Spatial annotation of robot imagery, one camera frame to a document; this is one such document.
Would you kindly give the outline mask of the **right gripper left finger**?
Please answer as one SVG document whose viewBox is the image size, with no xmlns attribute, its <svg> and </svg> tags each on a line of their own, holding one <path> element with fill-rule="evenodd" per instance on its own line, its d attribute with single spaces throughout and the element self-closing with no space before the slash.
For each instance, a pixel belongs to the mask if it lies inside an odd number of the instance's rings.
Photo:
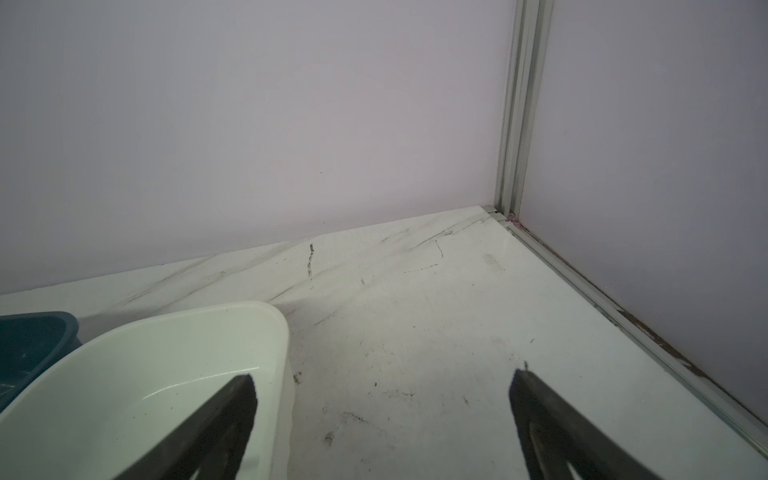
<svg viewBox="0 0 768 480">
<path fill-rule="evenodd" d="M 254 380 L 232 378 L 120 479 L 234 479 L 258 409 Z"/>
</svg>

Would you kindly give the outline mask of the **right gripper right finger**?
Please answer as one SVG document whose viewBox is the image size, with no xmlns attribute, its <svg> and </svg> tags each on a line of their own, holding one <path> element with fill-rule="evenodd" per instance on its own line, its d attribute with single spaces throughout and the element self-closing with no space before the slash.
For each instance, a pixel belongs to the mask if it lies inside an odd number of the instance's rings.
<svg viewBox="0 0 768 480">
<path fill-rule="evenodd" d="M 532 371 L 515 371 L 508 396 L 531 479 L 658 477 Z"/>
</svg>

